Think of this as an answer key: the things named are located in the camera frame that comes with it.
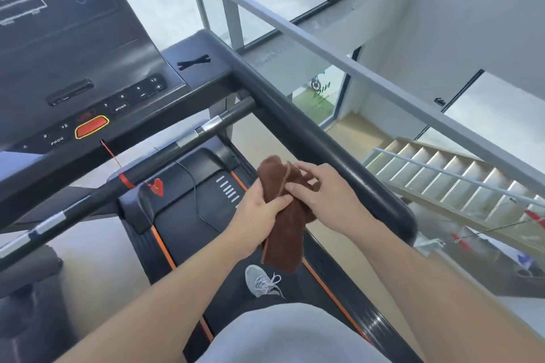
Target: person's right hand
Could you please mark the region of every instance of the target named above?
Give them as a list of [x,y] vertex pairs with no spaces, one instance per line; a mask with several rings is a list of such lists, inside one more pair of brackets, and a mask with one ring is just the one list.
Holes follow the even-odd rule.
[[288,183],[286,190],[307,204],[327,228],[351,237],[366,224],[376,222],[360,203],[354,190],[332,166],[308,162],[297,162],[295,166],[320,181],[320,189],[316,192],[299,184]]

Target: staircase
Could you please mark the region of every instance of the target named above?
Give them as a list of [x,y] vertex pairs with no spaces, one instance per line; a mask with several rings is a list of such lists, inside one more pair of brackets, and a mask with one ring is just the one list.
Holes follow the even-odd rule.
[[545,218],[545,200],[496,167],[403,138],[362,163],[394,193],[545,260],[545,228],[535,220]]

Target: human arm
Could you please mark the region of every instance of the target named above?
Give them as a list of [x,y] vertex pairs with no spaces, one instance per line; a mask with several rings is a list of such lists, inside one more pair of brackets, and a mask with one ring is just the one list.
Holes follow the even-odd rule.
[[543,361],[541,338],[513,324],[460,276],[403,243],[372,217],[332,167],[297,166],[320,180],[321,188],[313,192],[287,184],[286,189],[367,257],[430,363]]
[[229,272],[269,235],[276,214],[292,201],[265,204],[257,180],[227,229],[180,267],[62,356],[68,363],[178,361],[206,307]]

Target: shoelace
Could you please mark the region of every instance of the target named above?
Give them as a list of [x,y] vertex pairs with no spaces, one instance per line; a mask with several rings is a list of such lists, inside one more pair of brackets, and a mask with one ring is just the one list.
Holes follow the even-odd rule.
[[268,294],[273,288],[278,290],[280,296],[283,298],[282,290],[276,285],[282,280],[282,276],[278,274],[273,274],[272,278],[269,280],[269,277],[259,276],[255,279],[255,288],[263,292],[263,294]]

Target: treadmill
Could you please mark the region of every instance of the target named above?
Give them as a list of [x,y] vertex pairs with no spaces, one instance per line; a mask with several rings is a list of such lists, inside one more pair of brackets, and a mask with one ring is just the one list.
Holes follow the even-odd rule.
[[[229,134],[250,113],[298,159],[331,164],[372,215],[414,242],[406,205],[211,32],[159,52],[126,0],[41,0],[25,14],[13,13],[13,1],[0,0],[0,75],[9,81],[0,85],[0,232],[27,231],[0,248],[0,270],[79,221],[115,215],[157,282],[225,229],[255,181]],[[71,186],[206,109],[210,119],[104,185]],[[421,361],[308,231],[303,245],[295,274],[264,267],[282,275],[288,301],[326,310],[392,362]],[[187,343],[187,361],[252,300],[244,269],[260,259],[258,248],[229,274]]]

